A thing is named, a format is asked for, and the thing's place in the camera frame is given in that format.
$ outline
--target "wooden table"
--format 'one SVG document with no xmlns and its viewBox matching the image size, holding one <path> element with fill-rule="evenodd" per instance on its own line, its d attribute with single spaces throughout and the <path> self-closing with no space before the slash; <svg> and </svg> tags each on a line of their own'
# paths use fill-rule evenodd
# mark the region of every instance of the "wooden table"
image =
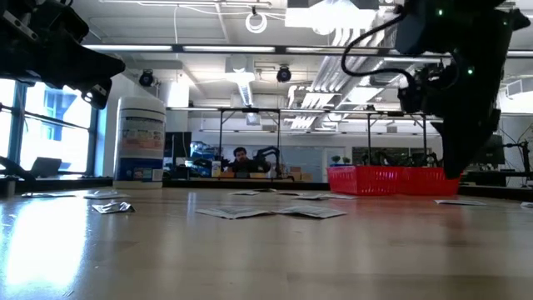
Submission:
<svg viewBox="0 0 533 300">
<path fill-rule="evenodd" d="M 309 202 L 228 190 L 0 200 L 0 299 L 532 299 L 533 211 L 431 198 Z M 198 208 L 314 204 L 348 215 L 225 220 Z"/>
</svg>

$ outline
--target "security camera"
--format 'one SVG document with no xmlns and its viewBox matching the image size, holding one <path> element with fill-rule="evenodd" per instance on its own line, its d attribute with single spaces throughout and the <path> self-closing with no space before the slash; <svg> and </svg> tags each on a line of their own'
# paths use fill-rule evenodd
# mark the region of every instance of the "security camera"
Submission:
<svg viewBox="0 0 533 300">
<path fill-rule="evenodd" d="M 279 83 L 286 83 L 291 81 L 291 71 L 288 66 L 281 66 L 280 70 L 277 72 L 277 81 Z"/>
<path fill-rule="evenodd" d="M 139 84 L 145 88 L 151 88 L 157 84 L 157 80 L 153 77 L 153 70 L 144 70 L 139 77 Z"/>
</svg>

